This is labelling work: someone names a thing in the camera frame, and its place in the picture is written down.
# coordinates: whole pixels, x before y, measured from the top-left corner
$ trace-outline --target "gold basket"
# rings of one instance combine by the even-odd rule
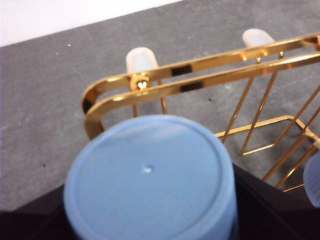
[[[295,49],[302,49],[306,46],[314,46],[315,51],[287,58],[284,57],[284,53]],[[278,54],[278,59],[266,62],[261,61],[262,57],[272,54]],[[255,59],[255,64],[184,80],[175,80],[166,84],[162,84],[163,79],[211,69],[222,65],[243,62],[250,59]],[[266,181],[288,159],[288,157],[297,150],[302,143],[304,143],[307,139],[312,140],[312,144],[308,147],[301,158],[298,159],[298,161],[287,171],[285,176],[283,176],[276,184],[276,187],[280,187],[284,181],[317,149],[317,147],[319,148],[320,139],[315,132],[310,130],[309,127],[319,113],[320,107],[315,110],[307,123],[303,123],[299,117],[319,93],[320,85],[317,86],[317,88],[310,95],[309,99],[304,103],[296,115],[282,115],[263,121],[258,121],[258,118],[266,103],[278,71],[315,64],[318,62],[320,62],[320,33],[315,33],[287,40],[276,41],[257,47],[244,48],[170,65],[164,65],[141,72],[126,73],[103,78],[91,84],[84,91],[82,96],[82,109],[85,114],[84,127],[87,135],[92,140],[104,131],[104,127],[101,122],[102,116],[116,108],[132,105],[133,116],[137,117],[138,114],[136,104],[145,101],[161,99],[162,112],[163,114],[167,114],[165,100],[166,96],[248,78],[248,82],[233,114],[231,115],[231,119],[229,120],[227,128],[225,131],[215,133],[215,135],[218,138],[222,138],[221,141],[224,143],[228,135],[247,131],[247,136],[240,151],[240,154],[245,156],[274,147],[294,124],[299,126],[301,133],[296,138],[295,142],[282,154],[274,166],[263,177],[263,180]],[[252,123],[233,128],[234,121],[243,105],[243,102],[255,77],[269,73],[272,73],[271,78],[267,84],[264,95],[260,100],[258,110],[255,113]],[[153,81],[157,83],[156,86],[152,86]],[[129,88],[130,91],[113,95],[97,102],[97,98],[105,92],[125,87]],[[274,142],[252,150],[246,150],[248,141],[255,128],[285,120],[289,120],[289,124],[278,135]],[[287,189],[284,192],[301,186],[303,186],[303,184]]]

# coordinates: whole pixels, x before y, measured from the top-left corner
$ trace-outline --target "gray surface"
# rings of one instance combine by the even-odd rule
[[[185,0],[3,47],[2,209],[16,209],[64,183],[70,165],[88,142],[82,92],[99,78],[125,72],[125,56],[132,48],[152,49],[158,63],[165,65],[243,48],[242,33],[249,28],[263,29],[281,40],[318,32],[319,20],[319,0]],[[319,64],[280,72],[260,119],[294,115],[319,84],[319,73]],[[268,77],[254,82],[235,126],[250,123]],[[168,97],[168,112],[195,120],[213,132],[222,131],[246,81]],[[319,99],[302,120],[308,119]],[[160,113],[159,101],[139,107],[140,114]],[[129,117],[130,108],[124,107],[109,113],[104,121],[111,126]],[[258,130],[250,147],[270,143],[284,126],[277,123]],[[313,129],[320,132],[319,119]],[[276,148],[246,157],[236,153],[244,134],[230,137],[226,146],[236,164],[261,178],[297,133],[294,127],[287,141]],[[271,184],[285,173],[288,164],[272,177]],[[297,171],[287,186],[300,184],[301,172]]]

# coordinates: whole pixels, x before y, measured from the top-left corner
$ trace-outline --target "blue cap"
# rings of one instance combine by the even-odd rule
[[[230,157],[202,125],[153,115],[121,122],[77,156],[67,217],[85,240],[228,240],[237,235]]]
[[[303,171],[303,183],[306,195],[315,208],[320,208],[320,152],[306,164]]]

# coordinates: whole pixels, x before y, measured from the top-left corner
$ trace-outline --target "wire basket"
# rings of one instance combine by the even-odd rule
[[[275,164],[262,178],[264,181],[267,181],[303,143],[308,143],[307,140],[311,141],[308,148],[300,157],[298,157],[298,159],[296,159],[293,166],[289,167],[286,174],[276,183],[275,186],[277,188],[280,187],[287,178],[316,151],[317,148],[320,148],[319,136],[310,129],[311,123],[320,112],[319,103],[315,104],[318,107],[312,110],[312,114],[308,117],[308,121],[302,122],[300,120],[305,109],[319,93],[320,85],[317,83],[313,92],[304,93],[305,95],[308,94],[308,99],[302,103],[302,107],[295,115],[284,114],[262,121],[259,121],[259,116],[263,111],[266,100],[271,92],[279,71],[290,70],[320,62],[320,33],[294,37],[281,41],[273,41],[271,38],[270,41],[266,42],[267,44],[263,45],[254,46],[254,44],[252,44],[252,47],[244,49],[164,65],[153,69],[106,77],[92,83],[84,91],[82,96],[82,109],[85,114],[84,127],[88,137],[92,140],[104,131],[101,119],[102,116],[111,110],[131,105],[133,117],[137,117],[138,103],[160,99],[162,113],[167,114],[167,103],[165,99],[167,96],[248,79],[235,109],[228,113],[230,117],[229,119],[226,119],[228,124],[225,130],[217,132],[215,135],[218,138],[221,138],[221,141],[225,143],[229,135],[235,135],[241,132],[246,133],[245,140],[242,143],[240,150],[240,154],[242,156],[246,156],[261,151],[263,152],[278,145],[281,139],[288,134],[288,131],[293,126],[298,127],[299,134],[295,137],[294,143],[288,144],[286,148],[283,149],[282,155],[275,161]],[[310,49],[308,46],[314,47],[312,48],[312,52],[294,54],[293,56],[285,57],[287,54],[289,56],[289,53],[294,52],[295,50],[305,51],[306,49]],[[277,55],[277,59],[265,61],[270,55]],[[250,64],[250,60],[255,60],[255,63]],[[237,63],[241,63],[245,66],[238,68],[233,67],[228,70],[182,80],[174,78],[170,81],[172,77],[185,76],[190,73]],[[246,125],[233,127],[235,119],[244,104],[255,78],[266,74],[271,74],[271,77],[268,80],[266,87],[263,89],[261,97],[256,99],[257,106],[252,110],[254,112],[253,120]],[[98,100],[98,97],[102,94],[122,88],[127,88],[128,92]],[[287,123],[286,127],[281,132],[277,133],[275,140],[266,145],[249,149],[248,143],[255,129],[265,128],[266,126],[282,121]],[[298,186],[285,189],[284,192],[302,186],[303,184],[300,184]]]

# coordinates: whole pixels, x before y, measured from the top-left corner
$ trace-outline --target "white background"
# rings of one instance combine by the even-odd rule
[[[6,46],[181,0],[1,0]]]

